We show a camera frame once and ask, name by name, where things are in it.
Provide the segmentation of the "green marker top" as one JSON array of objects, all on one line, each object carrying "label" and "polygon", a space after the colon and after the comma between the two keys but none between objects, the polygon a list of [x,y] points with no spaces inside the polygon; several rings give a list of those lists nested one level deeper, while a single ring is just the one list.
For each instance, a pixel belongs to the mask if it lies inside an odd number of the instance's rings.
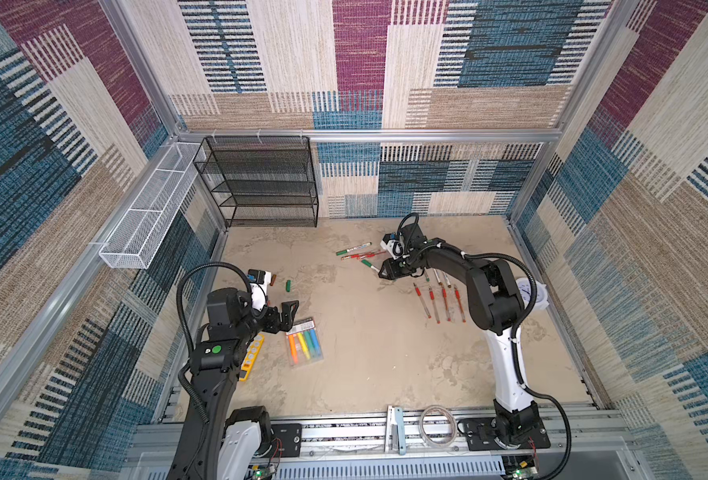
[{"label": "green marker top", "polygon": [[349,254],[349,253],[352,253],[352,252],[361,250],[361,249],[363,249],[363,248],[369,247],[369,246],[371,246],[371,245],[372,245],[372,242],[366,242],[366,243],[363,243],[363,244],[360,244],[360,245],[357,245],[357,246],[349,247],[349,248],[346,248],[346,249],[343,249],[343,250],[340,250],[340,251],[336,252],[336,256],[343,256],[343,255],[346,255],[346,254]]}]

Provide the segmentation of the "red gel pen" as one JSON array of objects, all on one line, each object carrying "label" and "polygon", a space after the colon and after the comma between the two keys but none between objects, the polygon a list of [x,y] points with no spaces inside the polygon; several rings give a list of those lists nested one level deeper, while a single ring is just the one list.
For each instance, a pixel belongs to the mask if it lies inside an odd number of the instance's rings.
[{"label": "red gel pen", "polygon": [[360,253],[355,253],[355,254],[348,254],[344,255],[341,257],[341,260],[348,260],[348,259],[368,259],[368,258],[373,258],[377,257],[379,255],[383,255],[388,253],[386,250],[377,250],[377,251],[369,251],[369,252],[360,252]]},{"label": "red gel pen", "polygon": [[430,285],[428,286],[428,290],[429,290],[429,295],[430,295],[430,299],[431,299],[434,318],[435,318],[437,324],[441,324],[441,315],[438,310],[435,291],[434,291],[433,287],[431,287]]},{"label": "red gel pen", "polygon": [[457,285],[453,286],[453,290],[454,290],[456,301],[458,303],[458,309],[459,309],[459,312],[461,315],[462,323],[467,323],[466,312],[465,312],[464,305],[463,305],[461,295],[460,295],[460,291],[459,291]]},{"label": "red gel pen", "polygon": [[426,301],[425,301],[425,298],[424,298],[424,296],[423,296],[423,294],[422,294],[422,292],[421,292],[420,287],[419,287],[417,284],[415,284],[415,283],[413,283],[413,286],[414,286],[416,295],[417,295],[417,297],[419,298],[419,301],[420,301],[420,303],[421,303],[421,305],[422,305],[422,308],[423,308],[423,310],[424,310],[425,315],[427,316],[428,319],[433,319],[433,316],[432,316],[432,314],[431,314],[431,312],[430,312],[430,310],[429,310],[429,308],[428,308],[428,305],[427,305],[427,303],[426,303]]}]

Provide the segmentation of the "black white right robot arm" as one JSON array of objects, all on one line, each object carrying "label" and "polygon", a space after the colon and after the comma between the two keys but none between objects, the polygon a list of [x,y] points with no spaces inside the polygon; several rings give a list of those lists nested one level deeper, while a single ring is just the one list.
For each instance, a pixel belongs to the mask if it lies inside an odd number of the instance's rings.
[{"label": "black white right robot arm", "polygon": [[553,396],[532,389],[526,379],[520,329],[536,305],[536,294],[524,301],[512,271],[521,269],[532,290],[532,273],[519,259],[502,253],[471,254],[441,238],[430,239],[420,228],[419,215],[405,216],[381,246],[390,258],[378,276],[385,280],[415,277],[426,269],[446,273],[466,286],[469,316],[486,335],[495,374],[495,438],[505,448],[516,448],[541,430],[539,399],[553,404],[565,426],[565,450],[573,438],[564,407]]}]

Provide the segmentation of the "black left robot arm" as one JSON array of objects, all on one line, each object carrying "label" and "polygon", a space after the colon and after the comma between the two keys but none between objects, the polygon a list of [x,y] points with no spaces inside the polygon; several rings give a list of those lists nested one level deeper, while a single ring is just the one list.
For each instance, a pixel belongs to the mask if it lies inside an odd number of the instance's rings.
[{"label": "black left robot arm", "polygon": [[[207,309],[214,318],[205,326],[208,336],[202,338],[190,330],[183,293],[190,278],[211,266],[234,272],[243,286],[209,293]],[[267,271],[242,271],[215,261],[194,267],[178,282],[176,310],[188,351],[178,380],[189,405],[169,478],[270,479],[278,472],[283,443],[272,430],[267,409],[229,408],[256,337],[288,332],[294,326],[299,303],[270,305],[271,279]]]}]

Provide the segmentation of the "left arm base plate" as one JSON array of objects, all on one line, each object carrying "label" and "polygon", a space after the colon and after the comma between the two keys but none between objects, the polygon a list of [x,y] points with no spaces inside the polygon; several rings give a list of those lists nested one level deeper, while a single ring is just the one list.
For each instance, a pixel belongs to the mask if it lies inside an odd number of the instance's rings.
[{"label": "left arm base plate", "polygon": [[303,426],[300,423],[273,424],[270,449],[263,458],[271,460],[298,458],[302,440]]}]

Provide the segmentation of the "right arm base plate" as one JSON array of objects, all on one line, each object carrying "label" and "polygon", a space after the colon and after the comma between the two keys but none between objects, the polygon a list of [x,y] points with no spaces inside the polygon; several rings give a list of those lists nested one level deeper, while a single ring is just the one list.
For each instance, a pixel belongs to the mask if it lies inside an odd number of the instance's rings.
[{"label": "right arm base plate", "polygon": [[457,422],[459,435],[466,440],[472,452],[503,450],[548,449],[552,442],[542,423],[534,430],[514,437],[507,436],[502,427],[497,426],[495,417],[463,418]]}]

